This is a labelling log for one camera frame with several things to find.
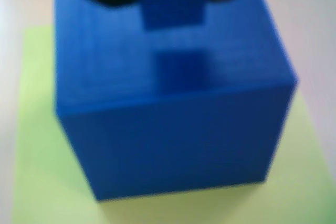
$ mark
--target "white table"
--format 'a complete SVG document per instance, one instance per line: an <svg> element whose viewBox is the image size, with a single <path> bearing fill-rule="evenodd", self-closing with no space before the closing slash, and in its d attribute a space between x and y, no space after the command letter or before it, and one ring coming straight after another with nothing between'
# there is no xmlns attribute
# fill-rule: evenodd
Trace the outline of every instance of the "white table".
<svg viewBox="0 0 336 224"><path fill-rule="evenodd" d="M299 74L336 180L336 0L267 0ZM10 223L22 31L48 25L53 0L0 0L0 223Z"/></svg>

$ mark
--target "cube front face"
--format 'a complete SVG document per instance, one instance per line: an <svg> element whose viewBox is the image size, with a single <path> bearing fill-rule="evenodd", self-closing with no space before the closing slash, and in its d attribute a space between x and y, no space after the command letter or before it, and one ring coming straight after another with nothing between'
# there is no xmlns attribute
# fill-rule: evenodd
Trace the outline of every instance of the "cube front face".
<svg viewBox="0 0 336 224"><path fill-rule="evenodd" d="M60 118L98 200L262 182L293 85Z"/></svg>
<svg viewBox="0 0 336 224"><path fill-rule="evenodd" d="M263 181L296 85L263 1L154 29L146 1L56 0L57 115L96 198Z"/></svg>

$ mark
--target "green paper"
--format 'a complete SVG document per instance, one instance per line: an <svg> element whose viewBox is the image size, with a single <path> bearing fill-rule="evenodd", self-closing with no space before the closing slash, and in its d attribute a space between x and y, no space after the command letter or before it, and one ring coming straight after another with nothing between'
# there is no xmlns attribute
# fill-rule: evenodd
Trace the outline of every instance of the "green paper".
<svg viewBox="0 0 336 224"><path fill-rule="evenodd" d="M95 202L54 115L53 34L24 37L14 224L336 223L336 189L300 93L266 183Z"/></svg>

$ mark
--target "yellow-green surface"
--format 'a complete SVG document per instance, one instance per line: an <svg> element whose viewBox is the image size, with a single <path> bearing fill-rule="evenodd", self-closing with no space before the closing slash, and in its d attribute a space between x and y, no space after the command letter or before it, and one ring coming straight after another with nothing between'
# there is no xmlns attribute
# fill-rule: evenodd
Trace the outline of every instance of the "yellow-green surface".
<svg viewBox="0 0 336 224"><path fill-rule="evenodd" d="M14 224L336 224L336 191L297 94L262 185L96 203L53 111L53 29L25 34Z"/></svg>

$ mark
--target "cube top face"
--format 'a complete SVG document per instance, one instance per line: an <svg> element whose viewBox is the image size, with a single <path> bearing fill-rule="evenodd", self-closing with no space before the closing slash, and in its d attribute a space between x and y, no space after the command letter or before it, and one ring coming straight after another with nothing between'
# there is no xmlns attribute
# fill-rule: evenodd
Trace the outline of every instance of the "cube top face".
<svg viewBox="0 0 336 224"><path fill-rule="evenodd" d="M141 4L56 0L58 113L293 82L262 0L203 12L195 25L148 30Z"/></svg>

